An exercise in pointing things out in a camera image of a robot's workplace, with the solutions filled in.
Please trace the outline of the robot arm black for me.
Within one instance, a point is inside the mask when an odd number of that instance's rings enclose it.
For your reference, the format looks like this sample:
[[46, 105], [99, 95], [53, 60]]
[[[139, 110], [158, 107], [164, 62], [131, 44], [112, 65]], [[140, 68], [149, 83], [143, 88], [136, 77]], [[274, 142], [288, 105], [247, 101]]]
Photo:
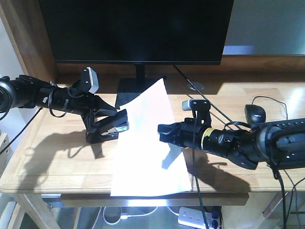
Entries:
[[220, 156], [232, 163], [256, 169], [266, 162], [277, 169], [305, 166], [305, 120], [303, 118], [258, 123], [250, 130], [218, 130], [194, 119], [158, 125], [160, 141]]
[[85, 69], [71, 87], [61, 88], [32, 76], [20, 75], [12, 80], [0, 79], [0, 111], [7, 114], [12, 108], [47, 108], [80, 115], [86, 128], [86, 141], [90, 144], [118, 139], [119, 133], [129, 129], [127, 111], [117, 111], [95, 92], [99, 82], [93, 70]]

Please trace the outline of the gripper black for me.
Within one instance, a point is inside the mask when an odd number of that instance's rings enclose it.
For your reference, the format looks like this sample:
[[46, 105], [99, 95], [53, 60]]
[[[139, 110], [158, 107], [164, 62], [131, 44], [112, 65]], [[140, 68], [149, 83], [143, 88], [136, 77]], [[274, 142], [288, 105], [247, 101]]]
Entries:
[[94, 119], [117, 114], [116, 108], [102, 100], [98, 95], [89, 92], [81, 92], [80, 81], [66, 89], [69, 96], [69, 103], [66, 112], [82, 116], [86, 127], [86, 138], [94, 138], [96, 124]]
[[174, 132], [179, 129], [179, 123], [158, 125], [160, 141], [178, 144], [178, 146], [184, 148], [194, 147], [195, 149], [202, 149], [201, 140], [205, 130], [205, 125], [195, 121], [195, 119], [185, 119], [181, 122], [178, 134]]

